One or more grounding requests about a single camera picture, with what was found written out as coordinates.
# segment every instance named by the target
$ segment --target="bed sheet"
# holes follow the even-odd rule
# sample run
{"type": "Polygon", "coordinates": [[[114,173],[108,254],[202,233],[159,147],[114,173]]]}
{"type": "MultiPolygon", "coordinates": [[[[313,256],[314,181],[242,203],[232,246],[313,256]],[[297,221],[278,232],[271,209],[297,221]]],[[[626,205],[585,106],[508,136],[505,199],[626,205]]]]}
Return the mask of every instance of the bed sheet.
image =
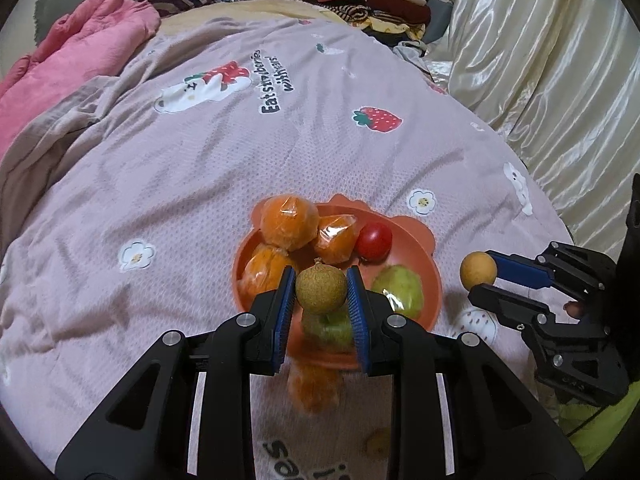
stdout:
{"type": "MultiPolygon", "coordinates": [[[[235,314],[234,253],[253,205],[281,192],[425,222],[444,288],[434,331],[472,320],[533,387],[519,333],[471,307],[458,277],[470,251],[532,257],[570,242],[518,157],[359,30],[221,18],[94,78],[0,163],[0,402],[47,466],[159,335],[235,314]]],[[[530,295],[566,320],[561,294],[530,295]]],[[[252,379],[257,478],[282,476],[279,442],[305,478],[382,480],[362,447],[389,424],[388,378],[348,375],[340,406],[310,420],[287,399],[287,369],[252,379]]]]}
{"type": "Polygon", "coordinates": [[[331,22],[346,22],[334,12],[323,7],[313,6],[297,0],[249,0],[247,2],[219,3],[164,18],[160,25],[160,34],[174,36],[214,18],[231,18],[233,20],[273,20],[287,16],[300,20],[315,18],[331,22]]]}

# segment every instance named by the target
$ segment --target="pink towel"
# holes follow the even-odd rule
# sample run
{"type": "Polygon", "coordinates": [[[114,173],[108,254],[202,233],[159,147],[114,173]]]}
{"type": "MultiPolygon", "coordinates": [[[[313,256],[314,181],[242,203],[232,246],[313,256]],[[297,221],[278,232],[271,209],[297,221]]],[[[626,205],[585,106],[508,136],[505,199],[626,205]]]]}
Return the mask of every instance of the pink towel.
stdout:
{"type": "Polygon", "coordinates": [[[160,27],[147,2],[85,0],[0,82],[0,157],[34,118],[97,75],[116,75],[160,27]]]}

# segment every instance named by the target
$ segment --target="green cloth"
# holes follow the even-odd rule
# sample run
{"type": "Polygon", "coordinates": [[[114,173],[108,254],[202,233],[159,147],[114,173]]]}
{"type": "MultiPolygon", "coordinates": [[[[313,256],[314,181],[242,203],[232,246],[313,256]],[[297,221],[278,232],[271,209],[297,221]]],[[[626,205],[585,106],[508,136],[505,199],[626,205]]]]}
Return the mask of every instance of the green cloth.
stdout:
{"type": "MultiPolygon", "coordinates": [[[[569,437],[587,470],[609,449],[639,401],[640,382],[629,386],[629,393],[619,403],[604,409],[591,422],[569,437]]],[[[561,404],[559,411],[560,428],[565,433],[570,433],[594,415],[598,409],[586,404],[561,404]]]]}

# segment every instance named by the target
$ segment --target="white satin fabric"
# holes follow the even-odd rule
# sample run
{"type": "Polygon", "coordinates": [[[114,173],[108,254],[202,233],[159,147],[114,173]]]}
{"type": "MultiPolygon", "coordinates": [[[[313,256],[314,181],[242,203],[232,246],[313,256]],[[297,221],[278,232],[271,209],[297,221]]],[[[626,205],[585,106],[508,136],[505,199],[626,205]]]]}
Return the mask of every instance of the white satin fabric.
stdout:
{"type": "Polygon", "coordinates": [[[640,171],[640,33],[620,0],[454,0],[434,81],[504,136],[575,243],[617,258],[640,171]]]}

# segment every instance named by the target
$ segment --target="orange bowl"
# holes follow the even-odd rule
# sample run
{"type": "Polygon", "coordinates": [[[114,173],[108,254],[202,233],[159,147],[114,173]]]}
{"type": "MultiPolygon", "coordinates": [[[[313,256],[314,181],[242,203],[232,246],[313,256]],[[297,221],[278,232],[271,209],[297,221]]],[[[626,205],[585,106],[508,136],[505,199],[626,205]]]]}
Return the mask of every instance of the orange bowl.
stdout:
{"type": "MultiPolygon", "coordinates": [[[[251,220],[254,230],[242,241],[234,260],[231,277],[234,299],[238,309],[242,312],[247,312],[251,309],[251,302],[241,297],[238,290],[238,280],[242,277],[244,267],[251,259],[254,249],[258,244],[264,243],[258,227],[260,226],[262,204],[266,200],[258,202],[252,211],[251,220]]],[[[317,206],[320,216],[354,215],[357,218],[356,227],[358,229],[368,222],[382,222],[391,228],[393,243],[391,252],[384,262],[374,265],[364,264],[358,262],[358,257],[354,255],[350,260],[337,267],[345,270],[357,264],[360,267],[360,273],[366,288],[370,288],[380,270],[389,265],[401,264],[416,272],[422,281],[422,291],[424,293],[424,307],[416,321],[426,330],[432,330],[442,305],[442,284],[440,282],[440,273],[432,258],[435,239],[430,229],[416,218],[409,216],[389,218],[372,211],[364,202],[359,200],[351,201],[343,195],[335,195],[329,202],[319,203],[317,206]]],[[[300,269],[311,267],[316,257],[310,244],[292,252],[290,256],[300,269]]],[[[338,370],[357,370],[359,368],[354,351],[350,353],[327,352],[306,339],[302,332],[301,318],[302,309],[296,306],[287,344],[287,353],[291,357],[325,368],[338,370]]]]}

